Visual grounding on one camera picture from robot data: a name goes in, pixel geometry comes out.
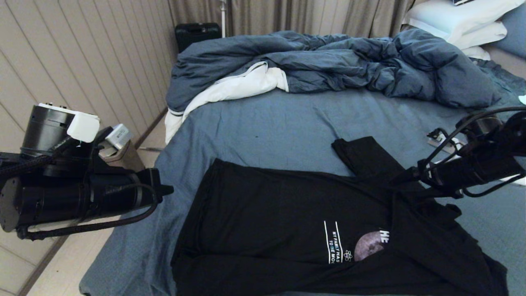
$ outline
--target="black suitcase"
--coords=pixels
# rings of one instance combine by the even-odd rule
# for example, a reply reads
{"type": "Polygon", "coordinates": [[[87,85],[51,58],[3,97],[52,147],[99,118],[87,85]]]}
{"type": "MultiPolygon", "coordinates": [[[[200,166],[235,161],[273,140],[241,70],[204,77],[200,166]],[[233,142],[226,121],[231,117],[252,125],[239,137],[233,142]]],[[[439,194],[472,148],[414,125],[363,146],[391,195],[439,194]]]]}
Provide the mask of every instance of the black suitcase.
{"type": "Polygon", "coordinates": [[[180,53],[194,42],[216,38],[221,38],[217,23],[179,24],[175,27],[175,39],[180,53]]]}

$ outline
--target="atom logo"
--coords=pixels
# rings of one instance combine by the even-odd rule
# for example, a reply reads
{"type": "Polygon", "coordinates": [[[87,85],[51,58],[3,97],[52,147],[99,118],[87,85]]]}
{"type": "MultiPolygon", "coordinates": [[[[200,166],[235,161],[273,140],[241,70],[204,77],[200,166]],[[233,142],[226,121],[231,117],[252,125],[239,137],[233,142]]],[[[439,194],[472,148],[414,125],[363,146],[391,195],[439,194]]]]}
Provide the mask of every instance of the atom logo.
{"type": "Polygon", "coordinates": [[[352,259],[351,251],[345,251],[345,254],[343,254],[343,257],[345,257],[345,261],[351,261],[352,259]]]}

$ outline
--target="blue bed sheet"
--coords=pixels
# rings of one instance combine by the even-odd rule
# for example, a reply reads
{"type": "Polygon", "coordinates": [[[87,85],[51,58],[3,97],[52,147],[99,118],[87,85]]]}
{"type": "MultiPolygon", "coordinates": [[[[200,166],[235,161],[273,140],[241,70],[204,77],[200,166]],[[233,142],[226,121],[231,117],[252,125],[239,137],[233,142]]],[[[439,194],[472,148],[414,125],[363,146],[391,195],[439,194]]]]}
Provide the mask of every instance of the blue bed sheet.
{"type": "MultiPolygon", "coordinates": [[[[503,105],[518,105],[518,101],[501,100],[492,108],[503,105]]],[[[331,143],[372,135],[409,167],[433,150],[426,133],[438,126],[452,131],[465,115],[465,110],[387,98],[365,89],[315,94],[274,90],[202,106],[190,114],[156,162],[162,182],[174,186],[174,194],[165,197],[147,219],[115,229],[80,290],[92,296],[175,295],[170,259],[201,178],[216,157],[246,166],[352,175],[331,143]]],[[[460,224],[480,241],[486,254],[508,268],[510,295],[524,295],[524,188],[508,185],[483,198],[440,202],[460,207],[460,224]]]]}

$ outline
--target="moon graphic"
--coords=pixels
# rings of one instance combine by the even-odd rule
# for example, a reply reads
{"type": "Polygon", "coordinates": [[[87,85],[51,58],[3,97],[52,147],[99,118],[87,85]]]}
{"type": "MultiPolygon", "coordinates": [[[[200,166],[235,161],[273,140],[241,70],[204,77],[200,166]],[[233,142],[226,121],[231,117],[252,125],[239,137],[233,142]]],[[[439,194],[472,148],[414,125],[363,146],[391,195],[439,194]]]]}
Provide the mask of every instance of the moon graphic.
{"type": "Polygon", "coordinates": [[[383,250],[383,243],[379,231],[364,234],[356,243],[355,261],[361,261],[381,250],[383,250]]]}

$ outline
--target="wooden floor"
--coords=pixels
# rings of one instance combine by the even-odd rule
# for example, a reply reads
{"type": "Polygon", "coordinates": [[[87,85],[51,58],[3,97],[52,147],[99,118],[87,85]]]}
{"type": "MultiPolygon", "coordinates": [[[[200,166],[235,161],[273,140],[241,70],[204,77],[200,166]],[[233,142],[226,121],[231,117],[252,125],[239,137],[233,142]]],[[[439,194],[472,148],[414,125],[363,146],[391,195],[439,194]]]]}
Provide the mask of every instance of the wooden floor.
{"type": "MultiPolygon", "coordinates": [[[[143,146],[165,147],[164,120],[145,139],[143,146]]],[[[158,152],[138,151],[146,167],[153,167],[158,152]]],[[[113,229],[104,229],[68,237],[35,282],[28,296],[79,296],[78,284],[93,263],[113,229]]]]}

